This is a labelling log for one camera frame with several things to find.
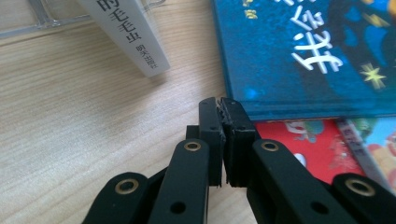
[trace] light wood grain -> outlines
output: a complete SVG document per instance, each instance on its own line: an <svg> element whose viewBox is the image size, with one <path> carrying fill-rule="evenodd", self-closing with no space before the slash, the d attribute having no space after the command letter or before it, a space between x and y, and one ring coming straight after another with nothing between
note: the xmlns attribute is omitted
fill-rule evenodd
<svg viewBox="0 0 396 224"><path fill-rule="evenodd" d="M80 223L114 175L166 167L198 103L224 96L210 2L153 9L171 69L144 77L92 21L0 40L0 221ZM211 188L208 223L255 223Z"/></svg>

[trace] red book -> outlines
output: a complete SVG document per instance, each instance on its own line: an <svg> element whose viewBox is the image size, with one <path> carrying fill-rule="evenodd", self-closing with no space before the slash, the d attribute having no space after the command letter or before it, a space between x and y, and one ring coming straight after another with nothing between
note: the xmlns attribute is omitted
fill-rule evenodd
<svg viewBox="0 0 396 224"><path fill-rule="evenodd" d="M283 143L316 178L332 183L339 174L364 175L334 120L257 122L261 138Z"/></svg>

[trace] blue book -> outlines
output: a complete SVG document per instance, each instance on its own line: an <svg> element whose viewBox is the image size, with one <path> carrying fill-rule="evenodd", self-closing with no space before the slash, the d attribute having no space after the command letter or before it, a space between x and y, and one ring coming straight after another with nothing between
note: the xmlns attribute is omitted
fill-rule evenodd
<svg viewBox="0 0 396 224"><path fill-rule="evenodd" d="M252 120L396 115L395 0L212 0Z"/></svg>

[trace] wooden surface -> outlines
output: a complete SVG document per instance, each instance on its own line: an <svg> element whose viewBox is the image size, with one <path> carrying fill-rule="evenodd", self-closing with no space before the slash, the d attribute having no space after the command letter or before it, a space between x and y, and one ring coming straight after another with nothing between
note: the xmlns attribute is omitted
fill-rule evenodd
<svg viewBox="0 0 396 224"><path fill-rule="evenodd" d="M166 167L198 103L224 96L208 0L153 10L171 69L144 77L92 21L0 40L0 222L80 223L113 176ZM255 223L210 188L208 223Z"/></svg>

